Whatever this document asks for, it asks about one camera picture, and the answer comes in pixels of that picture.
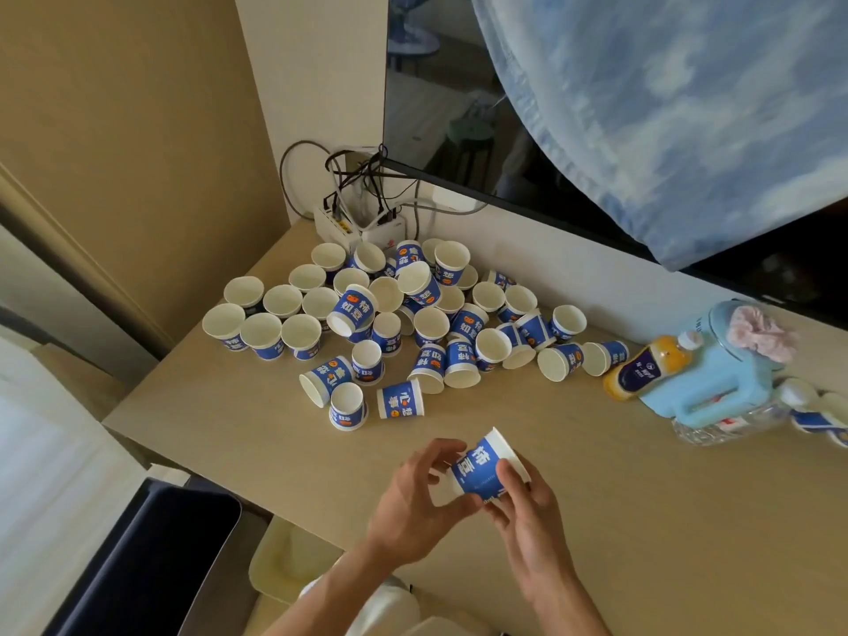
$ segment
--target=left hand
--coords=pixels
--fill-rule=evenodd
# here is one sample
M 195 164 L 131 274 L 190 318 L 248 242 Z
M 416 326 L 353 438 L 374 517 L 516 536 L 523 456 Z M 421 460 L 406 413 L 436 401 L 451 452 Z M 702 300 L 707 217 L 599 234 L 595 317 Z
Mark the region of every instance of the left hand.
M 466 446 L 459 439 L 434 439 L 394 472 L 366 535 L 366 542 L 392 569 L 417 562 L 458 522 L 482 509 L 482 500 L 475 493 L 462 495 L 444 506 L 436 506 L 430 498 L 428 485 L 439 483 L 430 469 L 447 472 Z

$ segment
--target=light blue plastic jug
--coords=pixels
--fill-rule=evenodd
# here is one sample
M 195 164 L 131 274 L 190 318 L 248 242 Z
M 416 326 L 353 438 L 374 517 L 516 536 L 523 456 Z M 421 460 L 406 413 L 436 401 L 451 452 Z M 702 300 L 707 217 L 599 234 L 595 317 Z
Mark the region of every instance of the light blue plastic jug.
M 768 357 L 727 341 L 730 317 L 745 301 L 723 301 L 685 326 L 704 336 L 689 367 L 641 395 L 657 415 L 701 428 L 763 405 L 772 392 L 772 373 L 784 367 Z

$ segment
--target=table surface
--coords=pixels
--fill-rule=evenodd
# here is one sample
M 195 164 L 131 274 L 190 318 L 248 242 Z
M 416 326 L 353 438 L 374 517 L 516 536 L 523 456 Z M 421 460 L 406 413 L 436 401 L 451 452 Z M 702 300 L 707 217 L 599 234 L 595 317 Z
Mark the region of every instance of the table surface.
M 284 283 L 318 242 L 302 220 L 251 274 Z M 617 636 L 844 629 L 848 453 L 826 438 L 786 427 L 688 446 L 639 401 L 610 400 L 581 371 L 549 382 L 535 363 L 428 395 L 425 417 L 380 420 L 366 389 L 366 425 L 339 432 L 297 375 L 350 348 L 330 334 L 312 361 L 263 363 L 197 326 L 105 423 L 342 548 L 413 450 L 434 437 L 473 443 L 494 425 L 556 491 L 580 576 Z M 414 356 L 405 337 L 385 383 L 403 381 Z M 483 513 L 400 573 L 513 636 L 539 633 Z

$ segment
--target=upside-down paper cup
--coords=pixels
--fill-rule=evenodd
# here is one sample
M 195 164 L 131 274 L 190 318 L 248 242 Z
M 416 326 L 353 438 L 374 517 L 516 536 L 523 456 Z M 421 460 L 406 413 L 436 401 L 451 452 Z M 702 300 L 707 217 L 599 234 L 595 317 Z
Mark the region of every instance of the upside-down paper cup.
M 437 343 L 451 329 L 448 315 L 438 308 L 422 308 L 413 319 L 416 327 L 416 343 L 420 348 L 425 343 Z
M 530 481 L 530 474 L 522 461 L 498 429 L 493 428 L 477 446 L 451 466 L 448 473 L 454 492 L 457 495 L 476 493 L 483 502 L 498 498 L 504 492 L 504 485 L 495 471 L 500 459 L 508 460 L 525 484 Z
M 490 372 L 510 356 L 512 344 L 503 331 L 486 328 L 477 335 L 474 349 L 477 352 L 477 368 L 480 372 Z
M 551 334 L 548 322 L 538 308 L 531 310 L 521 319 L 515 321 L 515 327 L 536 352 L 540 352 L 543 348 L 552 346 L 557 342 L 557 338 Z
M 237 276 L 224 287 L 224 300 L 244 309 L 247 316 L 262 312 L 265 285 L 255 276 Z
M 282 324 L 282 341 L 296 360 L 311 360 L 321 347 L 321 321 L 311 314 L 295 314 Z
M 436 343 L 425 343 L 407 379 L 418 380 L 425 395 L 439 394 L 444 390 L 445 363 L 444 348 Z
M 442 289 L 426 261 L 409 264 L 397 276 L 397 287 L 400 291 L 425 308 L 436 305 L 442 297 Z
M 514 323 L 510 321 L 509 323 L 501 324 L 495 330 L 503 332 L 512 344 L 510 356 L 501 362 L 501 365 L 505 369 L 511 371 L 515 368 L 521 368 L 534 360 L 536 351 L 530 347 L 530 344 L 527 343 L 524 335 Z
M 379 388 L 376 392 L 376 405 L 380 417 L 412 417 L 424 415 L 424 397 L 418 381 L 403 382 L 394 386 Z
M 367 419 L 365 395 L 356 384 L 342 384 L 330 395 L 330 422 L 338 430 L 355 431 Z
M 444 369 L 444 383 L 447 386 L 470 388 L 480 383 L 474 344 L 467 339 L 454 339 L 448 341 L 447 353 L 447 367 Z
M 244 321 L 239 334 L 261 360 L 272 361 L 286 349 L 280 337 L 281 328 L 278 317 L 259 312 Z
M 299 379 L 312 403 L 322 409 L 330 403 L 330 395 L 337 386 L 353 380 L 354 368 L 339 355 L 325 361 L 317 368 L 303 373 Z
M 221 303 L 204 315 L 201 327 L 207 335 L 223 343 L 227 350 L 242 352 L 248 347 L 239 335 L 245 316 L 240 305 Z
M 536 362 L 544 376 L 552 382 L 561 382 L 583 365 L 583 348 L 579 343 L 545 348 Z
M 582 345 L 583 369 L 593 377 L 600 377 L 630 357 L 630 351 L 624 341 L 590 341 Z

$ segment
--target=television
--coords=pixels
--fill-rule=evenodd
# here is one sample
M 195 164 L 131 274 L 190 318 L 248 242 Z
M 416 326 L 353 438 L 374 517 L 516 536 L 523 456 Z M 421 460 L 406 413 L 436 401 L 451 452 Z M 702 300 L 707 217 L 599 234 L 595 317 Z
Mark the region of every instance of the television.
M 383 144 L 392 170 L 655 262 L 524 129 L 471 0 L 389 0 Z M 682 271 L 848 329 L 846 232 L 848 198 Z

